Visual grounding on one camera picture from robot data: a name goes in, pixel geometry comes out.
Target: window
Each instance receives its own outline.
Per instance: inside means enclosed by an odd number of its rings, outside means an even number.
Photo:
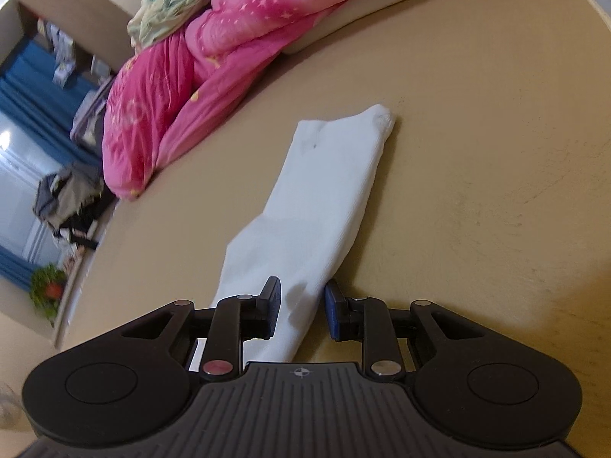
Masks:
[[[32,207],[39,180],[59,168],[0,113],[0,245],[40,265],[56,263],[60,250]]]

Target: white sock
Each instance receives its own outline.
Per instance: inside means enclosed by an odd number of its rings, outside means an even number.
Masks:
[[[332,122],[301,121],[263,213],[227,247],[213,306],[282,284],[276,334],[244,344],[244,360],[291,361],[326,282],[352,247],[384,142],[395,123],[375,105]]]

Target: potted plant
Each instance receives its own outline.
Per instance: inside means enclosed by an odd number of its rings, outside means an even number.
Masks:
[[[30,299],[34,308],[54,325],[59,302],[62,299],[63,288],[66,285],[66,273],[54,264],[39,267],[32,274]]]

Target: curtain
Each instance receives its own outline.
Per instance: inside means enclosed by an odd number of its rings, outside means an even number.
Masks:
[[[23,41],[0,75],[0,110],[62,165],[78,161],[100,166],[95,155],[70,140],[72,119],[94,86],[71,77],[64,89],[53,84],[55,58],[32,41]]]
[[[11,253],[0,246],[0,275],[7,278],[15,286],[27,291],[30,289],[32,274],[37,265]]]

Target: pink bedding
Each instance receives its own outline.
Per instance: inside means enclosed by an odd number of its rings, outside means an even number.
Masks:
[[[212,9],[127,62],[108,99],[105,179],[134,199],[201,142],[289,43],[345,0],[212,0]]]

